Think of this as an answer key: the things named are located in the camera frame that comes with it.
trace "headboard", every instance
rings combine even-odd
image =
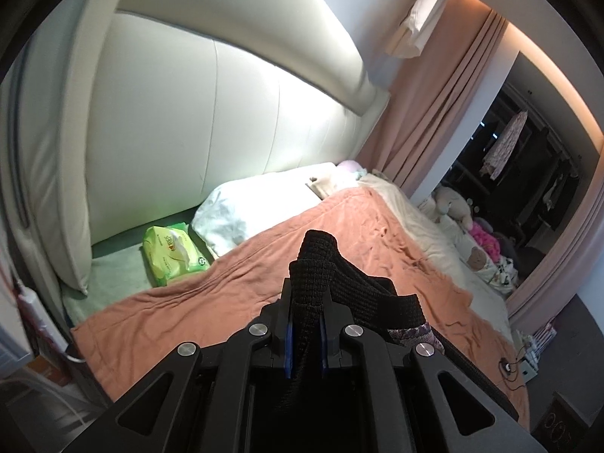
[[[92,243],[228,180],[354,157],[389,99],[323,0],[70,0],[50,21],[73,30],[43,24],[25,59],[22,104],[59,92],[19,112],[23,190],[75,288]]]

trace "teddy bear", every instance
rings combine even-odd
[[[463,228],[472,230],[472,210],[460,193],[450,187],[439,186],[434,190],[436,209],[440,214],[447,214],[459,221]]]

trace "green wipes package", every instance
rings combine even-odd
[[[143,237],[143,251],[158,286],[210,268],[186,232],[186,224],[152,226]]]

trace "pink curtain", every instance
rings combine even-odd
[[[534,333],[548,323],[576,295],[602,252],[604,156],[600,156],[585,197],[560,238],[507,300],[511,325]]]
[[[448,0],[422,54],[402,63],[357,161],[412,195],[466,112],[506,26],[478,0]]]

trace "orange blanket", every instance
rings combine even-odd
[[[502,356],[516,361],[513,346],[470,310],[472,295],[432,266],[368,188],[340,191],[247,240],[207,272],[132,295],[77,326],[77,346],[108,395],[118,399],[177,344],[223,342],[258,316],[279,298],[309,229],[334,235],[346,259],[367,274],[392,279],[399,295],[417,293],[430,324],[506,393],[528,428],[526,388],[509,390],[498,369]]]

